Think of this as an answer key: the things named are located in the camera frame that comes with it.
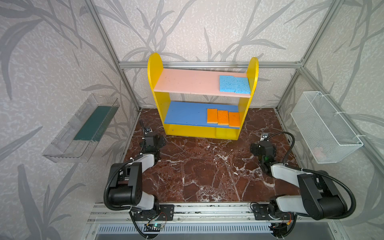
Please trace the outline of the yellow orange sponge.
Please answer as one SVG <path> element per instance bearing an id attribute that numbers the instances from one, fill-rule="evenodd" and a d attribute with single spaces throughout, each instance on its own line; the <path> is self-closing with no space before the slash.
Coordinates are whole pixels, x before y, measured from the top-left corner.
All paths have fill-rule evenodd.
<path id="1" fill-rule="evenodd" d="M 239 128 L 241 125 L 240 113 L 238 112 L 229 112 L 229 127 Z"/>

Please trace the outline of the orange yellow sponge floor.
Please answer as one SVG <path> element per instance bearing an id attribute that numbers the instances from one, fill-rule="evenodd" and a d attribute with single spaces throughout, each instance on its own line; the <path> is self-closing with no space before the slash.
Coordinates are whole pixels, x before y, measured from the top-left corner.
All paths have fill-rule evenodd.
<path id="1" fill-rule="evenodd" d="M 229 112 L 224 110 L 218 110 L 218 125 L 228 126 L 229 125 Z"/>

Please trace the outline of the blue sponge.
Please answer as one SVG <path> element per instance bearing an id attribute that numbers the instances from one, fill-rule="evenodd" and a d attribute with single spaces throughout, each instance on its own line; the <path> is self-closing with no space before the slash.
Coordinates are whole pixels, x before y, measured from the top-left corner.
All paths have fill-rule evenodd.
<path id="1" fill-rule="evenodd" d="M 247 78 L 235 77 L 235 93 L 236 94 L 251 94 L 249 81 Z"/>
<path id="2" fill-rule="evenodd" d="M 220 92 L 235 93 L 234 76 L 220 76 Z"/>

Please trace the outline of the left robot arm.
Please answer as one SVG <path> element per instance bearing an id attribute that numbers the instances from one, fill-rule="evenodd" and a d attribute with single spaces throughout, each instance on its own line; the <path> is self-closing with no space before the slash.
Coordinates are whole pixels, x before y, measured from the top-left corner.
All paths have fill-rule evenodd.
<path id="1" fill-rule="evenodd" d="M 143 190 L 143 173 L 161 160 L 160 149 L 166 145 L 164 136 L 156 134 L 139 121 L 143 141 L 139 154 L 124 163 L 113 164 L 104 190 L 104 204 L 112 211 L 128 210 L 135 220 L 151 220 L 161 214 L 159 200 Z"/>

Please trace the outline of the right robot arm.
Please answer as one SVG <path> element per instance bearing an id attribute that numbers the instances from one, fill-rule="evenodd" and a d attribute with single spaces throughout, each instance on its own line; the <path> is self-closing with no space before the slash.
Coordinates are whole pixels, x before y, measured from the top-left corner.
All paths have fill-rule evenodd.
<path id="1" fill-rule="evenodd" d="M 293 213 L 314 220 L 340 220 L 351 216 L 357 207 L 352 190 L 340 180 L 325 171 L 314 171 L 288 164 L 288 156 L 295 146 L 295 136 L 284 132 L 292 142 L 281 162 L 276 161 L 277 148 L 270 142 L 276 134 L 252 143 L 250 152 L 258 158 L 264 174 L 287 182 L 300 189 L 297 196 L 281 195 L 271 198 L 269 214 Z"/>

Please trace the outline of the yellow shelf unit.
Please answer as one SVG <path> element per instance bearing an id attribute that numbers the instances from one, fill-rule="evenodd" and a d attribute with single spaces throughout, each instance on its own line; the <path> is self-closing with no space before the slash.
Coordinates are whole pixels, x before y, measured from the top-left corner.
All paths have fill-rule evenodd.
<path id="1" fill-rule="evenodd" d="M 220 92 L 220 76 L 247 78 L 251 94 Z M 239 136 L 258 83 L 259 60 L 252 58 L 245 73 L 166 69 L 158 53 L 148 60 L 148 80 L 165 130 L 169 136 L 216 138 L 216 128 L 239 129 Z M 170 94 L 239 98 L 237 105 L 178 102 Z M 207 109 L 240 113 L 239 128 L 207 123 Z"/>

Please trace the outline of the right controller board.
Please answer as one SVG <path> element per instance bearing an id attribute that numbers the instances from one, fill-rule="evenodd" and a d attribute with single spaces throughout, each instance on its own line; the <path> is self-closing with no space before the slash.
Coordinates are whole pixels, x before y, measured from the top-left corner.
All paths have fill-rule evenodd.
<path id="1" fill-rule="evenodd" d="M 287 235 L 291 233 L 291 228 L 289 225 L 271 225 L 270 230 L 272 231 L 272 236 L 276 239 L 284 239 Z"/>

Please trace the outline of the controller board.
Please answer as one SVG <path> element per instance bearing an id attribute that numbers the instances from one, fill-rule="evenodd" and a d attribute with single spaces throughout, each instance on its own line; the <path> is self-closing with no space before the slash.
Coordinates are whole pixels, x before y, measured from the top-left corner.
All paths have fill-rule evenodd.
<path id="1" fill-rule="evenodd" d="M 160 232 L 162 231 L 166 226 L 166 222 L 160 222 L 160 223 L 146 223 L 144 224 L 144 231 L 145 232 Z"/>
<path id="2" fill-rule="evenodd" d="M 270 230 L 272 231 L 272 236 L 276 239 L 284 239 L 287 235 L 291 233 L 291 228 L 289 225 L 271 225 Z"/>

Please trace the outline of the left controller board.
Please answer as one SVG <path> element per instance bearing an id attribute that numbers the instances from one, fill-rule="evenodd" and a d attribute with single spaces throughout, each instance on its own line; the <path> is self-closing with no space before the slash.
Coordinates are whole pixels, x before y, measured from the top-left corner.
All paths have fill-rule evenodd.
<path id="1" fill-rule="evenodd" d="M 145 232 L 160 232 L 162 231 L 166 226 L 166 222 L 160 222 L 160 223 L 146 223 L 144 224 L 144 231 Z"/>

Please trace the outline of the clear plastic wall bin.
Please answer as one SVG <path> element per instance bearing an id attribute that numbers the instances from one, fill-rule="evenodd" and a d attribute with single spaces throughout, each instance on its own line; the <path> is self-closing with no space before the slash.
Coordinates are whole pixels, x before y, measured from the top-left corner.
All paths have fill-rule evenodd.
<path id="1" fill-rule="evenodd" d="M 43 156 L 54 163 L 88 162 L 119 107 L 117 97 L 89 95 Z"/>

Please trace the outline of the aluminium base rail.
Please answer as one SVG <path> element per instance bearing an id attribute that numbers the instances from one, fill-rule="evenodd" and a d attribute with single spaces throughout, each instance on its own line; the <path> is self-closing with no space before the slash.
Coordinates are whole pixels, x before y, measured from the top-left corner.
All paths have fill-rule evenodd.
<path id="1" fill-rule="evenodd" d="M 233 203 L 166 203 L 161 219 L 166 222 L 160 232 L 145 232 L 145 221 L 137 221 L 143 233 L 155 240 L 274 240 L 271 225 L 289 225 L 293 231 L 285 240 L 347 240 L 340 221 L 320 220 L 293 214 L 271 218 L 266 204 Z M 95 204 L 81 236 L 82 240 L 141 240 L 127 211 L 114 212 Z"/>

